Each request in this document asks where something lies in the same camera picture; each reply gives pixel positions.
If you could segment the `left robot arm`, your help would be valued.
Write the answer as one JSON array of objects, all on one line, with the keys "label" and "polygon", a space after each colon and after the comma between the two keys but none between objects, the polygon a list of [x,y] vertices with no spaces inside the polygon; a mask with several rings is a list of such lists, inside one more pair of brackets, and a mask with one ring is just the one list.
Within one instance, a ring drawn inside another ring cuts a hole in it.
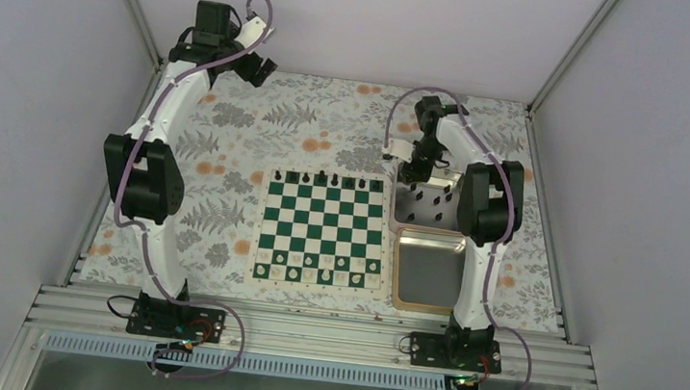
[{"label": "left robot arm", "polygon": [[162,300],[152,320],[166,336],[185,332],[192,316],[174,227],[186,193],[174,147],[183,123],[221,73],[232,71],[254,87],[264,84],[277,65],[256,48],[272,33],[270,18],[253,10],[240,17],[230,5],[199,1],[195,22],[171,48],[145,110],[125,133],[104,141],[114,222],[141,239],[147,274],[141,292]]}]

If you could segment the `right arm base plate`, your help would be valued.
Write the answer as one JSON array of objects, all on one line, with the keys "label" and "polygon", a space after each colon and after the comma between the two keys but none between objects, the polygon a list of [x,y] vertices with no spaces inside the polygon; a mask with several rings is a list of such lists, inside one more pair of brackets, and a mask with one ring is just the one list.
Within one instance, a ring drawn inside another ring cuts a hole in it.
[{"label": "right arm base plate", "polygon": [[501,353],[498,342],[457,343],[444,334],[411,332],[409,356],[413,366],[465,372],[501,373]]}]

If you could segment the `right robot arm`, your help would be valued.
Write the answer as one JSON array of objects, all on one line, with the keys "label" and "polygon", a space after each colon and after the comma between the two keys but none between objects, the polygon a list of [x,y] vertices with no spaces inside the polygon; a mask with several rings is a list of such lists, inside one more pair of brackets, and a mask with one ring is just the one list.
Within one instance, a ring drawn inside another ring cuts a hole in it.
[{"label": "right robot arm", "polygon": [[498,266],[521,228],[524,166],[504,160],[481,140],[459,103],[444,104],[424,96],[414,106],[422,137],[406,145],[396,170],[398,181],[410,186],[432,176],[446,152],[462,166],[456,194],[456,230],[465,238],[465,264],[457,301],[450,311],[443,358],[455,369],[469,367],[480,347],[472,333],[491,335],[498,329],[490,307]]}]

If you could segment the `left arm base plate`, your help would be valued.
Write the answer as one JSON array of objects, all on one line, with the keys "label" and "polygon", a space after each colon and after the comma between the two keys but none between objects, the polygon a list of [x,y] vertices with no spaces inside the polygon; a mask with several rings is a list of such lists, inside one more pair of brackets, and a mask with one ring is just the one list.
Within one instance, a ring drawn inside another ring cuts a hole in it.
[{"label": "left arm base plate", "polygon": [[225,311],[211,307],[141,299],[133,306],[126,331],[171,340],[219,343],[226,317]]}]

